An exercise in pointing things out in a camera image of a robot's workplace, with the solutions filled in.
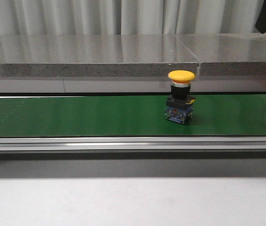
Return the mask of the yellow mushroom push button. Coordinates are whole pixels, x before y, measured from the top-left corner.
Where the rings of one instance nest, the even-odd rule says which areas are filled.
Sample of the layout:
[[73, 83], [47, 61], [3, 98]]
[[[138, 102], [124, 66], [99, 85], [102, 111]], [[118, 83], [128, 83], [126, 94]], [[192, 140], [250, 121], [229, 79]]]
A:
[[185, 70], [175, 70], [168, 74], [171, 80], [171, 94], [166, 99], [165, 119], [185, 125], [192, 118], [196, 97], [190, 95], [191, 81], [195, 74]]

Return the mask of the grey stone counter slab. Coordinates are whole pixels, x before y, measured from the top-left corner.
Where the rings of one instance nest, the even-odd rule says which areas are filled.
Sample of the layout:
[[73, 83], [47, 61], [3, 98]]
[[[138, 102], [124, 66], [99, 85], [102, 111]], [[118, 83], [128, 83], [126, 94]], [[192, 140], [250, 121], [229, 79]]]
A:
[[172, 35], [0, 35], [0, 77], [164, 77], [197, 67]]

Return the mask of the green conveyor belt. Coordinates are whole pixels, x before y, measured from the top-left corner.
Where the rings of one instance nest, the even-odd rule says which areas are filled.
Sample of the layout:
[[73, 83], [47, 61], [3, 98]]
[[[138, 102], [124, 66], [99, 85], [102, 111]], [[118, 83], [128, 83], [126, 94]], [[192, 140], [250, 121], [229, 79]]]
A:
[[165, 119], [166, 96], [0, 98], [0, 137], [266, 135], [266, 95], [197, 95], [192, 119]]

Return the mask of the grey curtain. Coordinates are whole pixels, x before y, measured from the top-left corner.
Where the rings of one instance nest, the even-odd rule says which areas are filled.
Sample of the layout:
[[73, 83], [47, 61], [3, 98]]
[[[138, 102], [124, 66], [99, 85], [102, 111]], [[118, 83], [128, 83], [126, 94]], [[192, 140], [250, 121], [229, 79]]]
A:
[[253, 33], [261, 0], [0, 0], [0, 35]]

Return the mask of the aluminium conveyor frame rail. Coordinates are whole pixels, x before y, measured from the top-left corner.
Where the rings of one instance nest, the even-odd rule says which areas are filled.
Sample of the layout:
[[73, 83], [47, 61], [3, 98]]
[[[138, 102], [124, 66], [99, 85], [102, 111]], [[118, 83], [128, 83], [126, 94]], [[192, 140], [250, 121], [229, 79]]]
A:
[[266, 136], [0, 137], [0, 160], [266, 158]]

